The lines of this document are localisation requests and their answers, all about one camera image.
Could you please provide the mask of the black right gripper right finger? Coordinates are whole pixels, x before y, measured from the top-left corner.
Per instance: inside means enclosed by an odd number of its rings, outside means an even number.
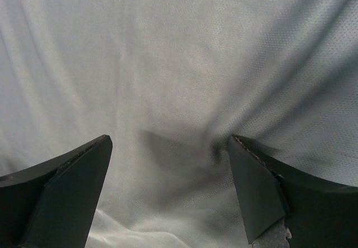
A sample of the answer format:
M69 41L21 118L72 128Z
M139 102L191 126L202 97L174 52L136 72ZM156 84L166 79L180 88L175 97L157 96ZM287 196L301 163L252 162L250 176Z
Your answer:
M282 224L289 247L357 247L357 187L321 179L232 135L228 154L248 243Z

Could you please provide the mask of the white t-shirt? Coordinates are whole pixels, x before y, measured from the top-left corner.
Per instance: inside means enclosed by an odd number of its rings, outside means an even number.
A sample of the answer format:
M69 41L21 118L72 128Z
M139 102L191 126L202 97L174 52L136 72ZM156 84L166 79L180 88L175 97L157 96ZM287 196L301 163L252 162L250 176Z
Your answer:
M103 134L87 247L247 247L231 135L357 185L357 0L1 0L1 174Z

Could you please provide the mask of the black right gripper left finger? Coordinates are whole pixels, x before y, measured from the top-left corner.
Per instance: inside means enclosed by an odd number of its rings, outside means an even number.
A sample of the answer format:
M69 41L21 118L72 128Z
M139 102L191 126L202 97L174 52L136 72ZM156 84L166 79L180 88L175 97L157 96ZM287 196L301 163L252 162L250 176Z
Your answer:
M1 176L1 247L85 247L111 152L102 135Z

